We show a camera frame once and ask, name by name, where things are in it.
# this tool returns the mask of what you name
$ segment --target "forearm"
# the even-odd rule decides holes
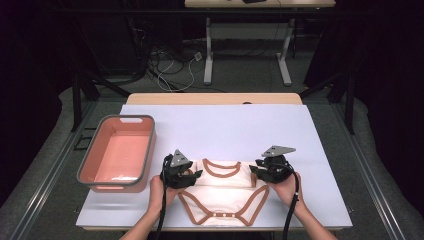
[[[147,211],[138,222],[120,240],[146,239],[155,222],[159,219],[159,212]]]
[[[305,206],[296,206],[295,216],[302,223],[303,227],[311,240],[332,240],[337,239],[330,231],[328,231]]]

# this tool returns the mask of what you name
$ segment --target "brown trim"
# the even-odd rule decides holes
[[[240,165],[241,165],[240,162],[237,162],[236,165],[234,166],[222,166],[222,165],[215,164],[206,158],[203,159],[202,162],[203,162],[203,168],[206,170],[206,172],[208,172],[211,176],[218,177],[218,178],[228,178],[228,177],[232,177],[236,175],[240,171]],[[216,168],[221,168],[221,169],[234,169],[234,171],[227,174],[218,174],[218,173],[212,172],[212,170],[209,168],[209,165]]]
[[[259,202],[259,205],[256,207],[256,210],[253,213],[252,218],[249,221],[247,221],[245,218],[242,217],[243,213],[246,212],[246,210],[252,205],[253,200],[263,191],[265,191],[265,194],[262,197],[262,200]],[[252,195],[250,195],[249,199],[247,200],[247,202],[243,206],[243,208],[240,209],[236,213],[213,213],[210,210],[208,210],[193,194],[188,193],[187,191],[180,192],[178,194],[178,197],[180,198],[181,202],[183,203],[183,206],[186,209],[191,222],[194,223],[194,224],[201,225],[211,217],[233,217],[234,216],[235,218],[240,220],[244,225],[252,226],[253,223],[255,222],[256,217],[258,216],[260,210],[262,209],[263,205],[265,204],[266,199],[268,198],[268,194],[269,194],[268,185],[264,185],[264,186],[256,189],[255,192],[253,192]],[[190,198],[194,203],[196,203],[197,206],[205,213],[206,216],[203,217],[202,219],[200,219],[199,221],[196,221],[187,201],[184,198],[184,196]]]
[[[205,217],[203,217],[202,219],[200,219],[199,221],[196,221],[196,219],[193,216],[193,212],[191,211],[190,206],[188,205],[187,201],[185,200],[185,198],[183,197],[187,196],[188,198],[190,198],[194,203],[196,203],[196,205],[205,213]],[[198,224],[201,225],[202,223],[206,222],[206,220],[208,220],[210,217],[212,217],[212,212],[209,211],[205,206],[203,206],[203,204],[191,193],[186,192],[185,190],[178,193],[178,198],[181,200],[181,202],[184,205],[184,208],[186,209],[188,216],[191,220],[192,223],[194,224]]]
[[[256,207],[256,210],[255,210],[255,212],[253,213],[253,215],[252,215],[252,218],[250,219],[250,221],[246,224],[245,223],[245,225],[246,226],[252,226],[253,225],[253,223],[255,222],[255,220],[256,220],[256,217],[258,216],[258,214],[259,214],[259,212],[261,211],[261,209],[262,209],[262,207],[264,206],[264,204],[265,204],[265,202],[266,202],[266,199],[268,198],[268,194],[269,194],[269,187],[268,187],[268,185],[264,185],[264,186],[262,186],[262,187],[260,187],[260,188],[258,188],[258,190],[256,190],[253,194],[252,194],[252,196],[250,196],[250,198],[249,198],[249,200],[248,200],[248,203],[249,203],[249,206],[250,206],[250,204],[252,203],[252,201],[253,201],[253,199],[257,196],[257,195],[259,195],[259,193],[260,192],[262,192],[262,191],[265,191],[265,195],[262,197],[262,200],[260,201],[260,203],[259,203],[259,205],[258,205],[258,207]]]

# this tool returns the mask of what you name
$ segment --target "black curtain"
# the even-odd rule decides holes
[[[373,17],[331,20],[304,82],[312,87],[338,72],[355,74],[355,97],[368,108],[379,157],[422,216],[423,9],[420,0],[337,0],[335,10]]]
[[[8,198],[54,128],[59,93],[71,73],[37,1],[3,1],[0,8],[0,204]]]

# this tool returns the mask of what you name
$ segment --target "white garment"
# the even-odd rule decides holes
[[[255,163],[193,161],[190,171],[203,170],[202,175],[194,186],[178,196],[194,224],[251,226],[254,223],[269,188],[256,178],[249,164]]]

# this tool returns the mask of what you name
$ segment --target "white table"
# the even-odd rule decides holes
[[[286,155],[301,173],[304,198],[329,229],[352,226],[334,175],[306,106],[124,105],[121,114],[148,114],[156,122],[157,142],[149,178],[161,171],[163,158],[179,149],[189,159],[252,161],[271,145],[294,147]],[[77,226],[88,230],[125,230],[145,212],[149,187],[141,193],[89,190]],[[288,208],[274,191],[251,227],[204,227],[191,223],[179,199],[167,208],[163,231],[282,231]],[[293,217],[290,227],[302,228]]]
[[[328,8],[334,0],[266,0],[246,4],[242,0],[185,0],[187,8]],[[203,83],[212,83],[212,39],[283,39],[281,53],[277,53],[278,65],[285,86],[291,86],[286,55],[292,37],[294,19],[288,23],[213,23],[206,18],[206,65]]]

